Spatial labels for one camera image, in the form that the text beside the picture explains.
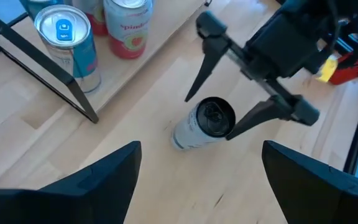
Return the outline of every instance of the blue can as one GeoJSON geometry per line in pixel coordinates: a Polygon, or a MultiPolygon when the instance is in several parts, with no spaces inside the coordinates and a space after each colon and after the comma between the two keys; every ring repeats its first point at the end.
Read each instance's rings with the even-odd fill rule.
{"type": "Polygon", "coordinates": [[[32,20],[42,9],[55,4],[63,4],[63,0],[20,0],[20,2],[32,20]]]}
{"type": "Polygon", "coordinates": [[[101,76],[86,15],[72,6],[49,6],[37,14],[34,25],[53,60],[73,75],[81,89],[85,93],[97,89],[101,76]]]}

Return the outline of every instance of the yellow object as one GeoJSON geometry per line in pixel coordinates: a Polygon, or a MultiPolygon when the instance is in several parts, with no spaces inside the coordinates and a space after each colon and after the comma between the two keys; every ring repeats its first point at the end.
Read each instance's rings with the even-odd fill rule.
{"type": "Polygon", "coordinates": [[[328,80],[334,75],[334,72],[338,66],[338,59],[331,55],[327,59],[326,63],[324,63],[323,66],[320,68],[320,77],[317,78],[317,80],[322,82],[328,82],[328,80]]]}

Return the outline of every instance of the light wood surface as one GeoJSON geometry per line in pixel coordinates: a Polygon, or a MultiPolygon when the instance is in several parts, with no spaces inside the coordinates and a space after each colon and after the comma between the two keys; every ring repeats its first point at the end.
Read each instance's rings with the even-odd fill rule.
{"type": "MultiPolygon", "coordinates": [[[[146,50],[140,58],[135,60],[119,59],[110,51],[107,37],[95,36],[94,41],[99,60],[98,69],[101,73],[102,84],[97,91],[86,95],[92,107],[99,111],[152,58],[171,35],[200,8],[203,2],[204,0],[156,0],[146,50]]],[[[49,56],[29,17],[14,25],[13,29],[49,56]]],[[[0,46],[82,108],[64,84],[1,35],[0,46]]]]}
{"type": "MultiPolygon", "coordinates": [[[[210,7],[239,44],[277,8],[273,0],[214,0],[210,7]]],[[[96,125],[0,54],[0,188],[41,188],[136,139],[143,159],[126,224],[285,223],[262,165],[263,141],[342,169],[358,122],[358,79],[331,86],[301,70],[282,83],[321,111],[312,127],[273,120],[232,141],[178,152],[172,128],[203,98],[226,99],[240,119],[268,97],[224,58],[184,102],[203,59],[196,16],[100,111],[96,125]]]]}

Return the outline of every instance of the can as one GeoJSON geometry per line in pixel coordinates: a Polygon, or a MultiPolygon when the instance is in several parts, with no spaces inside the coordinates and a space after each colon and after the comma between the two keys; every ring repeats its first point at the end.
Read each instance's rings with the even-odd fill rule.
{"type": "Polygon", "coordinates": [[[219,97],[203,99],[173,129],[171,142],[180,151],[222,141],[236,125],[230,104],[219,97]]]}
{"type": "Polygon", "coordinates": [[[32,20],[43,8],[63,3],[62,0],[20,0],[20,2],[32,20]]]}
{"type": "Polygon", "coordinates": [[[38,13],[34,26],[53,60],[85,93],[100,85],[91,24],[83,12],[73,6],[49,6],[38,13]]]}
{"type": "Polygon", "coordinates": [[[120,58],[140,57],[149,34],[152,0],[104,0],[111,51],[120,58]]]}
{"type": "Polygon", "coordinates": [[[93,34],[107,35],[103,0],[72,0],[72,6],[83,11],[91,22],[93,34]]]}

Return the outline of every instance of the pull tab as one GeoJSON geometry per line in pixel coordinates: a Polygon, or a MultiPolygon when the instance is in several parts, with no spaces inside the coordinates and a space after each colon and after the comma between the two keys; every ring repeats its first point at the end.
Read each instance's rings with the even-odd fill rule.
{"type": "Polygon", "coordinates": [[[62,41],[73,40],[73,26],[68,19],[59,19],[56,22],[56,38],[62,41]]]}

